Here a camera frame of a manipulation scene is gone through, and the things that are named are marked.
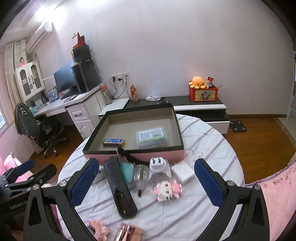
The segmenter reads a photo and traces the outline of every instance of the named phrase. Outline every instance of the teal object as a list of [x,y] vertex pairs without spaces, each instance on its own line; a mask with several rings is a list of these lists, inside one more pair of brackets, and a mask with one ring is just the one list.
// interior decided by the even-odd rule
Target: teal object
[[129,184],[133,177],[133,169],[134,169],[133,164],[128,162],[122,162],[120,164],[120,169],[123,174],[124,181],[126,182],[126,184]]

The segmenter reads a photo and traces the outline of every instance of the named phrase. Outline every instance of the round table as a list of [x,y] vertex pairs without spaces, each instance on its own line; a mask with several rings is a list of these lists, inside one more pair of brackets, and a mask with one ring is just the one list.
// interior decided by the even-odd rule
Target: round table
[[[210,167],[219,172],[224,180],[233,180],[238,186],[244,186],[244,174],[239,160],[227,140],[214,128],[202,120],[177,114],[184,148],[185,161],[193,167],[194,161],[203,158]],[[87,162],[82,149],[88,139],[83,141],[72,153],[61,170],[58,182],[69,180],[75,171],[80,170]],[[142,240],[188,241],[196,240],[214,217],[218,208],[213,206],[197,177],[182,186],[183,194],[179,199],[158,202],[152,186],[147,187],[142,196],[131,190],[138,208],[138,214],[124,220],[118,214],[107,179],[93,184],[80,206],[75,209],[84,221],[101,220],[109,226],[113,240],[122,222],[144,230]],[[239,215],[238,205],[221,240],[228,237]],[[58,212],[60,224],[66,238],[72,240]]]

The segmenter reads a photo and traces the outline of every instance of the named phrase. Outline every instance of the computer monitor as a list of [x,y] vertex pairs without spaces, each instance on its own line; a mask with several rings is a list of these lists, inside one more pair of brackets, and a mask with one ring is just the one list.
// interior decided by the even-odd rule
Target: computer monitor
[[67,64],[54,73],[58,93],[61,93],[69,88],[76,87],[75,78],[71,69],[72,66],[73,62]]

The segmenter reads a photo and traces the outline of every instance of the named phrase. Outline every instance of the cabinet door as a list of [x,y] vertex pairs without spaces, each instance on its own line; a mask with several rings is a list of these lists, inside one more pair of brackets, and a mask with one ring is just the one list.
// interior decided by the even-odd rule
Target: cabinet door
[[23,102],[35,95],[27,65],[15,70],[15,81]]
[[79,130],[83,140],[88,138],[94,131],[94,126],[91,120],[82,120],[74,122],[76,128]]
[[34,88],[35,93],[38,93],[41,90],[44,90],[45,86],[44,86],[44,83],[43,83],[43,80],[42,80],[42,76],[41,76],[41,72],[40,72],[40,69],[39,69],[38,61],[28,63],[27,66],[28,66],[28,69],[29,69],[31,81],[33,82],[33,88]]

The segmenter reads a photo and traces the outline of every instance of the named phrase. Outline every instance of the blue and yellow small box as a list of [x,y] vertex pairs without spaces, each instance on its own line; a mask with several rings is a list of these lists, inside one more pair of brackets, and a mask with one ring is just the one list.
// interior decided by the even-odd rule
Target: blue and yellow small box
[[104,139],[104,141],[102,142],[102,144],[104,146],[121,146],[124,147],[125,144],[125,140],[124,139]]

